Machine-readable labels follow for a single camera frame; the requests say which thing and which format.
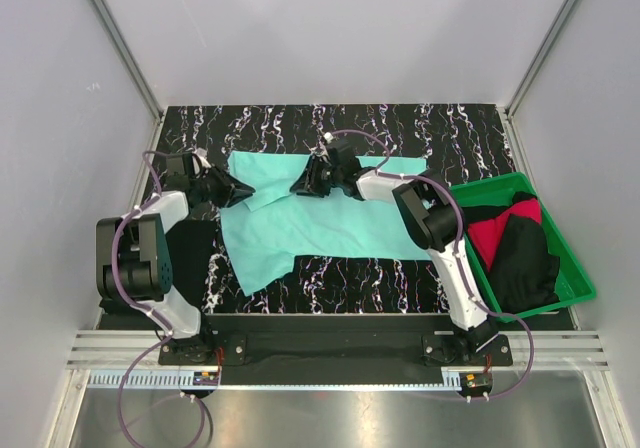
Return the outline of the black t shirt in bin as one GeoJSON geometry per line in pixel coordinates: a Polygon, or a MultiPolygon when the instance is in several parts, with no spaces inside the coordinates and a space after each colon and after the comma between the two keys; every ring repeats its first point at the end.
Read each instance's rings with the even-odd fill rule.
{"type": "MultiPolygon", "coordinates": [[[[517,192],[509,205],[498,206],[510,206],[528,198],[537,197],[517,192]]],[[[484,266],[478,253],[477,256],[502,312],[519,314],[559,301],[555,286],[560,259],[549,251],[542,220],[538,224],[511,215],[491,269],[484,266]]]]}

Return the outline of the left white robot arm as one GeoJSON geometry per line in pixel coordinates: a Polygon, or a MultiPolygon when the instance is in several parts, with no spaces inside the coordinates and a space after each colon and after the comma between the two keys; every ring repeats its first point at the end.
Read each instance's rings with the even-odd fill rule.
{"type": "Polygon", "coordinates": [[[96,285],[103,301],[147,316],[170,350],[196,364],[215,354],[216,340],[200,310],[174,285],[167,233],[203,203],[230,208],[255,193],[216,166],[169,168],[160,190],[121,217],[96,225],[96,285]]]}

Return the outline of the green plastic bin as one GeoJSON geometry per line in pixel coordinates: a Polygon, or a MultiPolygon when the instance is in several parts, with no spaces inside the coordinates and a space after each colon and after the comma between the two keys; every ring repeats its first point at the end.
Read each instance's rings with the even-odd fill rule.
{"type": "Polygon", "coordinates": [[[456,185],[467,256],[483,300],[501,320],[596,298],[595,285],[520,172],[456,185]]]}

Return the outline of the red t shirt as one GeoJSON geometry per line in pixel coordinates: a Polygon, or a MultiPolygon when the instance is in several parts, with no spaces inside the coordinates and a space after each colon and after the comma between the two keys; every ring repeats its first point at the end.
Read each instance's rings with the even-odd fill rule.
{"type": "Polygon", "coordinates": [[[488,270],[492,267],[511,215],[528,218],[538,224],[542,220],[541,207],[537,198],[517,201],[510,206],[469,207],[464,213],[468,221],[468,236],[488,270]]]}

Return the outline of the aluminium frame rail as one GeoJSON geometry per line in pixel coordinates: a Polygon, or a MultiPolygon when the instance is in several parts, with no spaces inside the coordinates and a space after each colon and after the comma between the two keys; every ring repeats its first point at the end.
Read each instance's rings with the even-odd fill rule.
{"type": "Polygon", "coordinates": [[[81,331],[67,369],[95,388],[266,391],[458,391],[474,375],[600,372],[608,362],[589,331],[504,332],[468,361],[448,335],[415,331],[230,334],[219,355],[180,360],[152,331],[81,331]]]}

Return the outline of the left aluminium corner post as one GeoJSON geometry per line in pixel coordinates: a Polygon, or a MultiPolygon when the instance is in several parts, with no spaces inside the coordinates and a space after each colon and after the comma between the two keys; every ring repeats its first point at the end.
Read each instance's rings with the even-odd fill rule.
{"type": "Polygon", "coordinates": [[[116,18],[114,17],[112,10],[107,3],[107,0],[88,1],[148,112],[151,114],[152,118],[156,122],[158,122],[164,113],[164,108],[157,100],[150,84],[148,83],[138,62],[136,61],[133,52],[126,42],[125,37],[116,21],[116,18]]]}

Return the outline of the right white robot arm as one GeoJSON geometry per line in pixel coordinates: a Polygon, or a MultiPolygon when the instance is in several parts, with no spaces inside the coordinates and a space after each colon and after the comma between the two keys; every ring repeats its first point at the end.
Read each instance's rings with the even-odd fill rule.
{"type": "Polygon", "coordinates": [[[395,204],[410,239],[431,258],[447,297],[453,334],[442,353],[430,358],[472,365],[486,357],[498,329],[467,258],[462,210],[444,182],[429,171],[391,174],[364,167],[356,158],[334,162],[312,155],[290,192],[324,198],[334,188],[359,201],[395,204]]]}

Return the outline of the folded black t shirt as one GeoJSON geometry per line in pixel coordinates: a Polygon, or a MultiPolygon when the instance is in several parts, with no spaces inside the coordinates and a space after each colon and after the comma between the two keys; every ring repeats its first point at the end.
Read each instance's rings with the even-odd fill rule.
{"type": "MultiPolygon", "coordinates": [[[[111,248],[119,218],[96,225],[96,285],[100,307],[108,314],[131,313],[119,294],[111,266],[111,248]]],[[[144,215],[127,224],[117,247],[121,284],[136,303],[159,302],[171,288],[193,306],[200,306],[205,291],[209,258],[213,254],[216,225],[183,220],[168,231],[158,215],[144,215]]]]}

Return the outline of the turquoise t shirt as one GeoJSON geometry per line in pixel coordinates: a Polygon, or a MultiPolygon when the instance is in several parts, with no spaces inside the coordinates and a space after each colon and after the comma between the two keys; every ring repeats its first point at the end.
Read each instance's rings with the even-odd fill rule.
{"type": "Polygon", "coordinates": [[[394,202],[357,201],[339,189],[326,198],[290,193],[309,158],[234,151],[232,176],[255,188],[220,212],[223,242],[246,295],[292,272],[299,256],[428,259],[409,237],[394,202]]]}

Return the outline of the right aluminium corner post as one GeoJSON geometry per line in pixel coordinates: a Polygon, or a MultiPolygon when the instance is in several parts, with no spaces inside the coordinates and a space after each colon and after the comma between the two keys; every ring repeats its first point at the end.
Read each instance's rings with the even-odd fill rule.
{"type": "Polygon", "coordinates": [[[515,119],[515,115],[522,105],[524,98],[534,84],[556,44],[559,42],[581,1],[582,0],[562,1],[521,81],[517,85],[514,94],[504,107],[504,113],[509,120],[515,119]]]}

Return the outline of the aluminium corner post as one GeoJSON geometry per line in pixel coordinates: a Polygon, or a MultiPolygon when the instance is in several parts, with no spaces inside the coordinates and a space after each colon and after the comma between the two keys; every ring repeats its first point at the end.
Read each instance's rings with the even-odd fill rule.
{"type": "Polygon", "coordinates": [[[582,0],[562,1],[521,81],[517,85],[514,94],[504,107],[504,113],[509,120],[515,119],[515,115],[522,105],[524,98],[534,84],[556,44],[559,42],[581,1],[582,0]]]}
{"type": "Polygon", "coordinates": [[[164,113],[164,108],[157,100],[150,84],[148,83],[138,62],[136,61],[133,52],[126,42],[125,37],[116,21],[116,18],[114,17],[112,10],[107,3],[107,0],[88,1],[148,112],[151,114],[152,118],[156,122],[158,122],[164,113]]]}

